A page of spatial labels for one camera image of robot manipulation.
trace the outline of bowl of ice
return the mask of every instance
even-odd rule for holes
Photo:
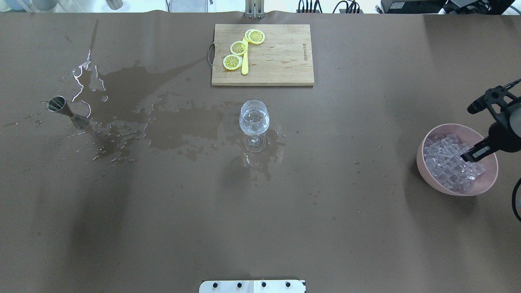
[[[461,158],[461,154],[482,139],[478,132],[463,125],[434,127],[416,154],[421,176],[436,190],[453,196],[476,196],[489,190],[498,177],[496,155],[489,155],[477,163]]]

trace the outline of glass of water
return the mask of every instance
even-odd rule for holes
[[[239,125],[248,136],[244,146],[251,153],[261,152],[267,145],[264,132],[269,127],[269,114],[266,105],[257,100],[247,101],[242,105]]]

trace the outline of table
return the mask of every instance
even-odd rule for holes
[[[315,86],[211,86],[216,23],[309,23]],[[489,114],[465,109],[519,78],[518,17],[153,11],[6,14],[0,27],[2,291],[197,292],[202,280],[259,278],[305,279],[308,292],[521,285],[510,207],[521,156],[498,153],[496,184],[470,198],[430,188],[415,163],[436,125],[486,134]],[[92,129],[49,112],[56,95],[78,114],[88,103]],[[253,166],[238,125],[250,99],[271,118]]]

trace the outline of ice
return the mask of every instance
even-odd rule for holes
[[[447,189],[469,192],[479,175],[486,172],[483,164],[465,162],[461,158],[469,149],[468,143],[461,143],[455,133],[429,137],[423,148],[427,169]]]

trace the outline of yellow knife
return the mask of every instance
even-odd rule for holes
[[[242,41],[244,43],[246,43],[246,51],[244,52],[244,55],[242,55],[242,66],[241,66],[241,73],[243,75],[247,75],[248,74],[248,40],[246,39],[246,37],[244,37],[242,39]]]

